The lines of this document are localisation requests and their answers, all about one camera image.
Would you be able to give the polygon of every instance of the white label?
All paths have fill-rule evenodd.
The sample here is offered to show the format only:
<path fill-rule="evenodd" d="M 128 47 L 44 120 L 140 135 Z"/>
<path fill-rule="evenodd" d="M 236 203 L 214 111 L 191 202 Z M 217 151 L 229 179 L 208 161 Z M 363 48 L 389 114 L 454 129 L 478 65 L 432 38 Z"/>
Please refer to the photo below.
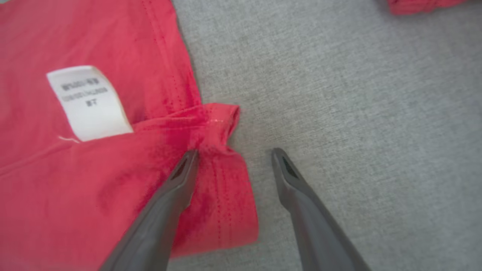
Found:
<path fill-rule="evenodd" d="M 81 141 L 133 132 L 116 90 L 95 67 L 55 70 L 47 79 Z"/>

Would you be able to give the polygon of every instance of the red fabric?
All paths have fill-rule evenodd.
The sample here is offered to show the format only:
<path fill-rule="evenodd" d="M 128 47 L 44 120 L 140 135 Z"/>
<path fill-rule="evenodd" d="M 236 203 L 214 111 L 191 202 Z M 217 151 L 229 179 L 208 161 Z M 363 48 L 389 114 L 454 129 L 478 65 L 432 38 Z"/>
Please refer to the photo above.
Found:
<path fill-rule="evenodd" d="M 390 11 L 395 15 L 431 12 L 436 8 L 448 8 L 466 0 L 388 0 Z"/>
<path fill-rule="evenodd" d="M 94 270 L 188 149 L 200 150 L 172 256 L 254 242 L 237 106 L 201 104 L 168 0 L 0 5 L 0 270 Z M 134 133 L 76 143 L 46 73 L 94 65 Z"/>

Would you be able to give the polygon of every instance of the gray carpet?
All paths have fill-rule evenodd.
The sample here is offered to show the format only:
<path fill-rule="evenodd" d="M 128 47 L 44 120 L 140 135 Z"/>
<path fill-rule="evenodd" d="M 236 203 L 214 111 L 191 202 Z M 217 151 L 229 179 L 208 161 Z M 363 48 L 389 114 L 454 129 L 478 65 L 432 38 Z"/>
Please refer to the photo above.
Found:
<path fill-rule="evenodd" d="M 482 2 L 174 0 L 204 102 L 238 104 L 256 244 L 169 270 L 301 270 L 270 165 L 284 148 L 373 270 L 482 266 Z"/>

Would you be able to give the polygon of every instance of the red shirt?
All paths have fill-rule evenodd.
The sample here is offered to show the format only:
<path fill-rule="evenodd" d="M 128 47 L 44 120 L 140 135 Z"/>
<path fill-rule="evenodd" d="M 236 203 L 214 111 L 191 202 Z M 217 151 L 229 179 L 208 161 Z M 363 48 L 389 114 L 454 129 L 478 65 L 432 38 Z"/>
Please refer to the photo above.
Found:
<path fill-rule="evenodd" d="M 172 256 L 257 239 L 232 105 L 201 103 L 168 0 L 0 5 L 0 269 L 93 270 L 188 149 L 200 165 Z M 93 65 L 132 134 L 79 142 L 46 73 Z"/>

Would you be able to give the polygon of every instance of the table surface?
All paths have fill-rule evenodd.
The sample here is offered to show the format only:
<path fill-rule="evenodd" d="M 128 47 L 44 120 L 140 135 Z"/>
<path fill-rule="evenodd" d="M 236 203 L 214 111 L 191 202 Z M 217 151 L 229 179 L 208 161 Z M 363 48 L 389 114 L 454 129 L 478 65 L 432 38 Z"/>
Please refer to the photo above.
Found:
<path fill-rule="evenodd" d="M 253 245 L 169 270 L 301 270 L 270 149 L 284 148 L 373 270 L 482 266 L 482 2 L 395 17 L 382 0 L 174 0 L 203 101 L 231 144 Z"/>

